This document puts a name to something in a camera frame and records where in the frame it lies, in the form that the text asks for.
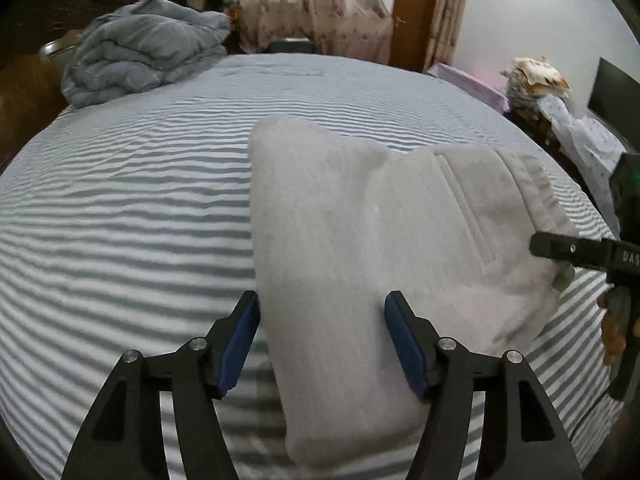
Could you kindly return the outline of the person's right hand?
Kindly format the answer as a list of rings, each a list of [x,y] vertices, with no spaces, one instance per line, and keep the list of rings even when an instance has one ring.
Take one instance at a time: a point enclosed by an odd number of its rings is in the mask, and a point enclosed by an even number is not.
[[[611,367],[622,356],[627,345],[629,292],[623,287],[612,287],[599,296],[597,304],[604,311],[604,317],[601,321],[601,341],[604,348],[603,364]]]

